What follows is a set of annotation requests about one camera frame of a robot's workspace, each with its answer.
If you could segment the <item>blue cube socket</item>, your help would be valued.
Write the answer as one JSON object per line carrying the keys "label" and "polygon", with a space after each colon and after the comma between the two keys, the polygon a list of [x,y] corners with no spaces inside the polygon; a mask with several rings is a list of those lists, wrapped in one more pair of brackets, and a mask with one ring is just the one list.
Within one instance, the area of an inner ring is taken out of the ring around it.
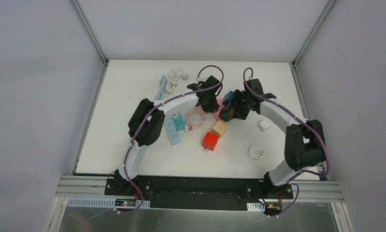
{"label": "blue cube socket", "polygon": [[223,98],[223,100],[222,100],[222,104],[223,104],[224,106],[227,106],[227,105],[229,104],[229,102],[231,101],[231,99],[232,99],[232,97],[233,97],[233,94],[234,94],[234,92],[231,90],[231,91],[229,91],[229,92],[224,96],[224,98]]}

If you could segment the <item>green patterned cube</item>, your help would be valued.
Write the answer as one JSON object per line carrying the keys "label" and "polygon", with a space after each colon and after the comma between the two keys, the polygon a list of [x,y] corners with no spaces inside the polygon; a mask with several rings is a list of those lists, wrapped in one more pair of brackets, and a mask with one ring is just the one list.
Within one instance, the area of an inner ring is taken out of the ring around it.
{"label": "green patterned cube", "polygon": [[220,109],[218,118],[224,122],[229,122],[235,118],[235,112],[229,107],[223,107]]}

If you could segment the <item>white usb charger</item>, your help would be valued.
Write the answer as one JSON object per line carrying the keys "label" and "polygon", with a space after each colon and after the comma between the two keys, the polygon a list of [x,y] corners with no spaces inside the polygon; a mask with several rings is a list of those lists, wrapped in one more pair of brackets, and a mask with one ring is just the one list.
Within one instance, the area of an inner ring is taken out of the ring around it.
{"label": "white usb charger", "polygon": [[259,120],[257,122],[257,127],[262,131],[265,132],[270,128],[270,125],[267,121],[265,120]]}

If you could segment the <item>beige cube adapter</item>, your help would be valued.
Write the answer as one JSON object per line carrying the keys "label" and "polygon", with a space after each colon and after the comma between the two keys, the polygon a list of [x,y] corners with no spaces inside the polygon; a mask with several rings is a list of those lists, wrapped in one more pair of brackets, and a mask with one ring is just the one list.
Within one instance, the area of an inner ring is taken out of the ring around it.
{"label": "beige cube adapter", "polygon": [[211,133],[214,133],[217,136],[219,136],[219,138],[222,138],[227,130],[228,130],[228,125],[225,124],[223,121],[218,120],[215,123],[215,125],[212,127]]}

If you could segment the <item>red cube adapter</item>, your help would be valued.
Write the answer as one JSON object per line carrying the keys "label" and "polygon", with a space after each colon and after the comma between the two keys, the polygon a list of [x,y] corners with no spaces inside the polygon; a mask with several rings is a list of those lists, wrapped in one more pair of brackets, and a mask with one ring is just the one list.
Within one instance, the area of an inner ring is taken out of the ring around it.
{"label": "red cube adapter", "polygon": [[219,140],[219,136],[217,134],[208,131],[202,140],[201,146],[205,150],[214,151],[218,140]]}

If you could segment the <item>white travel adapter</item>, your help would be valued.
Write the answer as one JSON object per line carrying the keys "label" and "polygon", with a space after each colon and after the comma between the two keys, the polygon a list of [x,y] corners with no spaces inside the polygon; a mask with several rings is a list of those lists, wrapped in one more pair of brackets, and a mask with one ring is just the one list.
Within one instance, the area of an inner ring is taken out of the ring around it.
{"label": "white travel adapter", "polygon": [[264,154],[264,149],[258,145],[251,144],[248,150],[248,157],[253,160],[260,160],[261,156]]}

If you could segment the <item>light blue power strip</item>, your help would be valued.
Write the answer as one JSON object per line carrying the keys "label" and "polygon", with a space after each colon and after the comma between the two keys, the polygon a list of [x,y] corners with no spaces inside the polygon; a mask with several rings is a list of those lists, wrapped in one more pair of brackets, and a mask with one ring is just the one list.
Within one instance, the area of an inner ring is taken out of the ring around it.
{"label": "light blue power strip", "polygon": [[[159,90],[155,96],[155,100],[163,100],[165,97],[167,78],[166,76],[162,76],[159,82]],[[177,131],[174,121],[171,117],[167,117],[164,121],[164,128],[169,136],[170,142],[172,145],[177,145],[181,142],[181,138],[179,132]]]}

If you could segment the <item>pink triangular block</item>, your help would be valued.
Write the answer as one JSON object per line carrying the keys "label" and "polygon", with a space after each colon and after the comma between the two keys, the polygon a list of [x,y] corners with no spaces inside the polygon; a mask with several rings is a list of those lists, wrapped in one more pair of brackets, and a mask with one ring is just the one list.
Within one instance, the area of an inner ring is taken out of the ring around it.
{"label": "pink triangular block", "polygon": [[217,98],[217,104],[219,105],[219,109],[217,111],[215,111],[213,113],[213,115],[214,115],[216,120],[220,120],[220,121],[224,122],[222,119],[219,118],[219,113],[220,113],[221,109],[224,107],[223,99]]}

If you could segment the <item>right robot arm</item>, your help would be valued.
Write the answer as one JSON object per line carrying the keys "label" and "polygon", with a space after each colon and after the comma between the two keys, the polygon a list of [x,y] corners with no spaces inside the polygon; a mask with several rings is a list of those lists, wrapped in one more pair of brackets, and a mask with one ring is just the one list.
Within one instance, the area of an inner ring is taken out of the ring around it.
{"label": "right robot arm", "polygon": [[281,105],[276,96],[264,93],[258,79],[246,80],[244,90],[235,90],[219,113],[225,122],[245,120],[254,111],[273,122],[285,134],[284,160],[264,175],[262,192],[268,198],[280,194],[287,184],[313,167],[326,161],[323,127],[320,121],[295,116]]}

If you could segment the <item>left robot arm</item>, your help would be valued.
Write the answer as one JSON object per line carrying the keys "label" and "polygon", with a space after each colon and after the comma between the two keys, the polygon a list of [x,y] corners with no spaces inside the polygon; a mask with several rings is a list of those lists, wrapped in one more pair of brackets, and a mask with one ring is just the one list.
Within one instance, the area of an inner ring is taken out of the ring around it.
{"label": "left robot arm", "polygon": [[188,85],[179,95],[156,101],[141,100],[128,123],[130,141],[123,163],[114,171],[106,189],[126,196],[138,191],[139,166],[146,149],[159,138],[166,116],[196,106],[214,113],[219,109],[216,94],[221,87],[222,82],[210,76],[204,82]]}

